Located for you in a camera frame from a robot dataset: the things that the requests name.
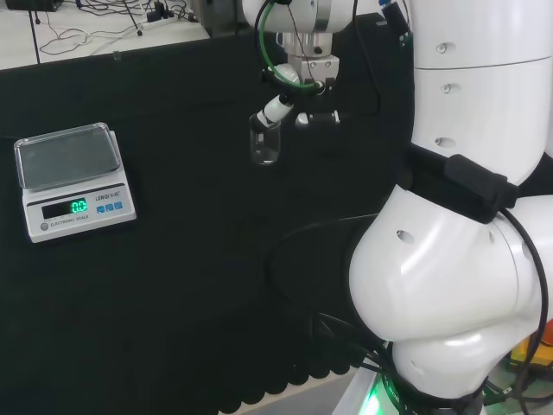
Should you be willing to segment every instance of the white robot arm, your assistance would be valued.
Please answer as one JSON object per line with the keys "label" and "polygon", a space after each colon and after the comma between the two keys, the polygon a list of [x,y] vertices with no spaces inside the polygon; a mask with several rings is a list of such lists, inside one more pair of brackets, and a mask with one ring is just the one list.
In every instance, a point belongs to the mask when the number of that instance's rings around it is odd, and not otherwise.
{"label": "white robot arm", "polygon": [[[244,0],[250,23],[262,3]],[[349,23],[352,6],[295,0],[290,8],[298,30],[309,34],[324,20],[319,9],[330,8],[325,27],[332,33]],[[553,2],[411,0],[410,7],[413,145],[463,155],[521,184],[546,146],[553,151]],[[290,24],[286,6],[275,6],[268,27],[293,32]],[[537,246],[553,297],[553,196],[521,199],[512,214]],[[394,343],[397,372],[438,399],[478,391],[540,317],[536,266],[504,215],[480,223],[399,186],[359,242],[349,283],[365,325]],[[398,413],[394,405],[389,413]]]}

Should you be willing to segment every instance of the green digital readout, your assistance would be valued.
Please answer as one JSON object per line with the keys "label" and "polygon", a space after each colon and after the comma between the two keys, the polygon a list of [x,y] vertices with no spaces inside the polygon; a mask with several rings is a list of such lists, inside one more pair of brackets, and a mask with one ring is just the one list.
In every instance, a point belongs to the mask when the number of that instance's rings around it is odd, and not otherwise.
{"label": "green digital readout", "polygon": [[88,205],[86,201],[81,199],[80,201],[71,202],[71,213],[78,214],[80,212],[86,212],[88,210]]}

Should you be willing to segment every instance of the green cable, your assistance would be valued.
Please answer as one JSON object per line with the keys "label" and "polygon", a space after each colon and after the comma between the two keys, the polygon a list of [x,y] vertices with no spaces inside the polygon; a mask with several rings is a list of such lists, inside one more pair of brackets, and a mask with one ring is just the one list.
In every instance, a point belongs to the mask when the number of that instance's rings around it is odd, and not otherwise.
{"label": "green cable", "polygon": [[291,80],[286,79],[284,75],[282,75],[280,72],[277,71],[273,63],[270,61],[269,54],[267,53],[267,48],[265,47],[265,24],[267,23],[267,17],[269,17],[270,11],[273,9],[273,6],[275,4],[273,2],[269,3],[267,6],[267,10],[265,11],[263,15],[263,19],[261,20],[261,26],[259,28],[259,45],[261,46],[261,53],[263,54],[263,57],[265,59],[265,62],[267,62],[267,66],[270,68],[270,70],[275,74],[275,76],[284,82],[287,85],[293,86],[295,88],[300,89],[311,89],[316,88],[317,84],[296,84],[295,82],[292,82]]}

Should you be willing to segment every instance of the black fabric backdrop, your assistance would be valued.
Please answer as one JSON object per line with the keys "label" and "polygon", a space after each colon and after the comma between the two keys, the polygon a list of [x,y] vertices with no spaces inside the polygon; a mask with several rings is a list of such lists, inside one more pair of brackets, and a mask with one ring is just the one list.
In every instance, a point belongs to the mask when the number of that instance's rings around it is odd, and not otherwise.
{"label": "black fabric backdrop", "polygon": [[[288,124],[270,168],[249,159],[248,117],[277,93],[259,82],[249,36],[0,73],[3,415],[233,412],[355,363],[305,336],[260,263],[284,234],[375,213],[391,191],[410,140],[412,71],[377,20],[361,23],[382,112],[336,130]],[[350,29],[334,49],[335,107],[370,112],[375,95]],[[14,140],[98,121],[117,133],[138,219],[31,244]],[[538,175],[551,171],[544,160]],[[527,193],[553,192],[536,177]],[[276,278],[349,318],[340,255],[351,229],[336,229],[291,241]]]}

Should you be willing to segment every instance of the clear glass container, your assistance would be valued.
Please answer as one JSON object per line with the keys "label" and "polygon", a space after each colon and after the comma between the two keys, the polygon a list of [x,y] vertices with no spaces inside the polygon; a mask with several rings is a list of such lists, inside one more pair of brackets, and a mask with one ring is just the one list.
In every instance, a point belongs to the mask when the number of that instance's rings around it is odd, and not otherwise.
{"label": "clear glass container", "polygon": [[275,123],[265,131],[250,128],[250,154],[255,164],[268,166],[280,156],[280,123]]}

